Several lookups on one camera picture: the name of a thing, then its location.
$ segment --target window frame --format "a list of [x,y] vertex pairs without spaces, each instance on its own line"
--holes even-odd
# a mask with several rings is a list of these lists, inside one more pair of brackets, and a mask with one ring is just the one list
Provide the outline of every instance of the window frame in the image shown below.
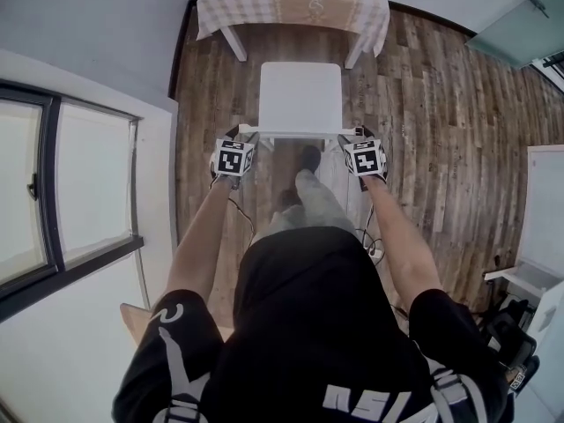
[[560,78],[564,79],[564,52],[545,58],[543,66],[545,68],[552,67]]
[[[35,302],[80,280],[81,278],[124,258],[144,246],[137,232],[135,195],[135,163],[137,124],[139,118],[112,108],[106,108],[59,93],[0,79],[0,99],[41,107],[41,120],[36,163],[35,195],[41,224],[46,264],[23,270],[21,275],[0,285],[0,323]],[[130,236],[96,249],[79,260],[65,264],[56,208],[56,146],[58,122],[63,103],[78,105],[130,120],[132,146],[130,150]]]

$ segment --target checkered tablecloth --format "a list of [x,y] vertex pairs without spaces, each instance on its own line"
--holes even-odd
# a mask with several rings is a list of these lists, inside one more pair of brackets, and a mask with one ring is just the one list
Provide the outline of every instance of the checkered tablecloth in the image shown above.
[[238,24],[327,26],[363,36],[363,50],[379,54],[388,31],[388,0],[198,0],[198,39]]

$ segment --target table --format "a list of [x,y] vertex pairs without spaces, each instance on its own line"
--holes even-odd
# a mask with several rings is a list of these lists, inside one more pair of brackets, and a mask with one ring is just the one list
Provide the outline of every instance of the table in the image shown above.
[[357,33],[359,37],[345,60],[346,69],[355,65],[360,52],[380,53],[390,22],[388,0],[198,0],[197,11],[197,38],[220,30],[242,62],[247,60],[247,52],[234,25],[301,24]]
[[325,150],[337,146],[337,136],[354,137],[343,129],[341,69],[326,63],[264,63],[258,127],[239,126],[240,133],[260,134],[274,150],[275,138],[323,139]]

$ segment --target chair seat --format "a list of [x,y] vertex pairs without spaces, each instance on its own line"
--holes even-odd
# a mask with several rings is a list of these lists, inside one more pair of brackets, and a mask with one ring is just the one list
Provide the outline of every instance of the chair seat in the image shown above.
[[326,63],[264,63],[258,126],[272,137],[325,137],[343,129],[341,69]]

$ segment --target white print on shirt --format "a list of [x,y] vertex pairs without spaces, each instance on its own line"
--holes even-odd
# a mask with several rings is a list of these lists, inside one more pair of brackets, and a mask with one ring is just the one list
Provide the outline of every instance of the white print on shirt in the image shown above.
[[[176,306],[176,314],[182,314],[182,305]],[[171,402],[170,405],[161,410],[154,418],[152,423],[164,422],[183,422],[198,421],[199,423],[208,423],[207,418],[200,413],[198,406],[202,399],[202,392],[205,384],[210,380],[210,373],[200,376],[194,381],[188,379],[186,369],[184,368],[184,360],[182,358],[182,350],[170,336],[165,328],[159,327],[160,337],[165,342],[167,348],[168,371],[170,373],[171,385]]]
[[149,323],[155,318],[157,318],[158,316],[160,316],[160,322],[163,324],[173,323],[178,318],[180,318],[183,313],[184,313],[184,306],[182,304],[176,304],[176,313],[173,316],[167,318],[168,310],[166,308],[163,308],[152,316],[152,318],[149,320]]
[[[487,423],[484,398],[478,385],[470,377],[457,375],[440,363],[426,359],[434,380],[434,385],[431,386],[433,403],[399,423],[435,423],[439,417],[442,421],[454,421],[454,409],[456,409],[456,414],[464,415],[467,421]],[[388,392],[364,390],[356,407],[351,411],[349,405],[351,390],[329,384],[325,391],[323,407],[350,413],[352,417],[367,421],[398,423],[411,395],[409,391],[398,393],[394,404],[381,419],[383,410],[390,399]]]
[[[397,423],[397,418],[405,408],[411,394],[410,391],[400,392],[382,423]],[[359,419],[380,421],[384,407],[386,407],[390,398],[390,394],[387,392],[364,390],[359,402],[351,412],[349,407],[350,396],[350,389],[329,384],[325,391],[323,407],[325,409],[336,409],[341,412],[351,413],[353,417],[358,417]]]

